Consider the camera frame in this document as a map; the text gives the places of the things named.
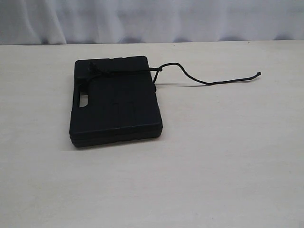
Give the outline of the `white curtain backdrop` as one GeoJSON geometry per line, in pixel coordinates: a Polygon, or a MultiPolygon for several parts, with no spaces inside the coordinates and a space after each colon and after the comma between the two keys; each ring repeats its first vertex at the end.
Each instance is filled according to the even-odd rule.
{"type": "Polygon", "coordinates": [[[301,0],[3,0],[3,45],[301,40],[301,0]]]}

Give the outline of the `black plastic case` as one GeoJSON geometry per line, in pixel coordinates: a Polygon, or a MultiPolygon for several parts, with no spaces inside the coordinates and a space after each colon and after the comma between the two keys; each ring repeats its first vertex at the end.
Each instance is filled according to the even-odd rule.
{"type": "Polygon", "coordinates": [[[162,129],[145,56],[75,62],[69,127],[75,147],[157,138],[162,129]]]}

